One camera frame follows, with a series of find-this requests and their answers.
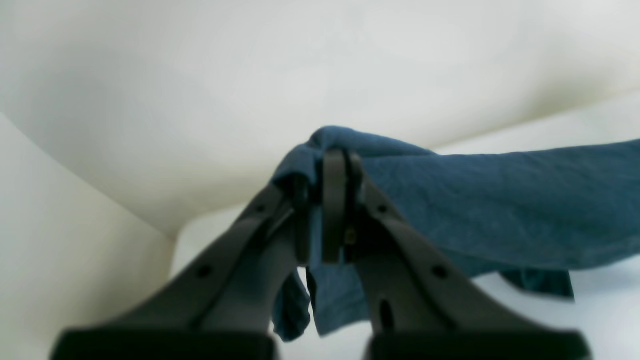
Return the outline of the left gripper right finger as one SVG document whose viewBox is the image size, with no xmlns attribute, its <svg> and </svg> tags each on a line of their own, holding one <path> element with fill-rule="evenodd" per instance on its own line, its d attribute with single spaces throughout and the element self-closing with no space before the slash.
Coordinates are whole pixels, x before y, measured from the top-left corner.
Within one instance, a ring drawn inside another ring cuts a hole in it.
<svg viewBox="0 0 640 360">
<path fill-rule="evenodd" d="M 589 360 L 585 338 L 512 312 L 407 223 L 359 155 L 321 160 L 322 261 L 353 264 L 374 337 L 366 360 Z"/>
</svg>

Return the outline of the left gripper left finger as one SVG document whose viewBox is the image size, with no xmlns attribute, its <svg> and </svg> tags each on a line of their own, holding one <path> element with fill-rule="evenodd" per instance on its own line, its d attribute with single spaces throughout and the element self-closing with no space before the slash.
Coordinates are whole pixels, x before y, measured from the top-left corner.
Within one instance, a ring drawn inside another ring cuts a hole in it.
<svg viewBox="0 0 640 360">
<path fill-rule="evenodd" d="M 275 300 L 309 259 L 310 182 L 269 184 L 159 292 L 100 325 L 71 328 L 53 360 L 279 360 Z"/>
</svg>

